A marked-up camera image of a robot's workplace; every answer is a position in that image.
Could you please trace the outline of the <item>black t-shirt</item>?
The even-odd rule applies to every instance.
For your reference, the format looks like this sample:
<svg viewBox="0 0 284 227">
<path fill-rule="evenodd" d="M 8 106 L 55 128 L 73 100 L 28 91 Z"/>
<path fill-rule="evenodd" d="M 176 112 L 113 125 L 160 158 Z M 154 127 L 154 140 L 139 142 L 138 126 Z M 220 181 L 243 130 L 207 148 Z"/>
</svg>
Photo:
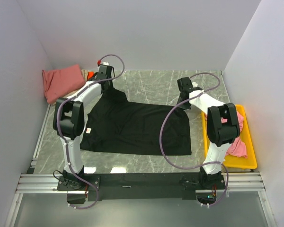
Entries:
<svg viewBox="0 0 284 227">
<path fill-rule="evenodd" d="M 124 92 L 106 91 L 88 114 L 80 149 L 92 152 L 160 156 L 191 154 L 189 118 L 167 105 L 129 102 Z"/>
</svg>

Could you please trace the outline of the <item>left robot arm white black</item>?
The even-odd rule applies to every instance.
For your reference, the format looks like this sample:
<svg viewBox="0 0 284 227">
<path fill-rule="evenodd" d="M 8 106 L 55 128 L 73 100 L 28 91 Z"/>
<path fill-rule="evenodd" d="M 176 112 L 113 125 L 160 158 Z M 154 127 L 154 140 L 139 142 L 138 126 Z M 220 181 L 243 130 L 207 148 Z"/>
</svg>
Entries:
<svg viewBox="0 0 284 227">
<path fill-rule="evenodd" d="M 58 98 L 55 107 L 53 128 L 60 137 L 64 169 L 59 183 L 80 190 L 85 185 L 84 165 L 80 157 L 80 136 L 84 131 L 84 106 L 112 87 L 114 67 L 107 62 L 100 64 L 98 72 L 73 95 Z"/>
</svg>

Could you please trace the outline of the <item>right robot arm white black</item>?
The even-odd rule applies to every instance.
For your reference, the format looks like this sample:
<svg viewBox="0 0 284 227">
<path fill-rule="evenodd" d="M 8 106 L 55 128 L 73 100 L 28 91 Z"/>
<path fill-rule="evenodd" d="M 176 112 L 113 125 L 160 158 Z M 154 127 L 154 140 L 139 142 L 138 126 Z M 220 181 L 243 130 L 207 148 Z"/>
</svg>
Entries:
<svg viewBox="0 0 284 227">
<path fill-rule="evenodd" d="M 180 91 L 178 103 L 191 99 L 180 107 L 186 110 L 194 105 L 207 116 L 206 133 L 210 144 L 205 165 L 199 170 L 198 183 L 208 189 L 222 180 L 221 163 L 231 144 L 240 136 L 236 106 L 211 97 L 200 87 L 194 86 L 188 77 L 178 79 L 177 85 Z"/>
</svg>

